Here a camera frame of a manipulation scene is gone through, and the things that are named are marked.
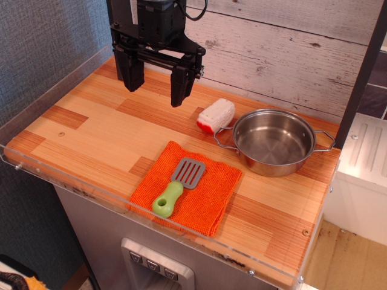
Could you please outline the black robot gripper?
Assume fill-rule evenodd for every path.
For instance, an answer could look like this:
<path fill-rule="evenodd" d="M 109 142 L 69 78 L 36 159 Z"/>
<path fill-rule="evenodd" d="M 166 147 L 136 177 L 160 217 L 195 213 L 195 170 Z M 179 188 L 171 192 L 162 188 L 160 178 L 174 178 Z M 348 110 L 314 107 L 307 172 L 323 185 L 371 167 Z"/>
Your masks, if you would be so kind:
<path fill-rule="evenodd" d="M 132 3 L 133 23 L 138 38 L 127 48 L 115 47 L 114 55 L 120 79 L 134 92 L 145 82 L 144 65 L 150 63 L 171 70 L 171 106 L 182 105 L 190 96 L 195 79 L 203 75 L 202 58 L 206 50 L 185 35 L 186 19 L 198 16 L 187 13 L 186 1 L 137 1 L 137 17 Z"/>

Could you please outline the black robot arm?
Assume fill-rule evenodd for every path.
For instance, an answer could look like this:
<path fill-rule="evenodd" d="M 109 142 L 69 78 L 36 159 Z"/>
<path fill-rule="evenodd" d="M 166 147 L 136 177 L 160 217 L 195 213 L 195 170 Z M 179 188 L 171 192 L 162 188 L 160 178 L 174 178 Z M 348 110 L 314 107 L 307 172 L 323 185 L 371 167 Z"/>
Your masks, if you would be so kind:
<path fill-rule="evenodd" d="M 171 71 L 171 105 L 181 106 L 203 75 L 206 50 L 185 35 L 186 1 L 107 1 L 117 76 L 136 91 L 145 64 Z"/>

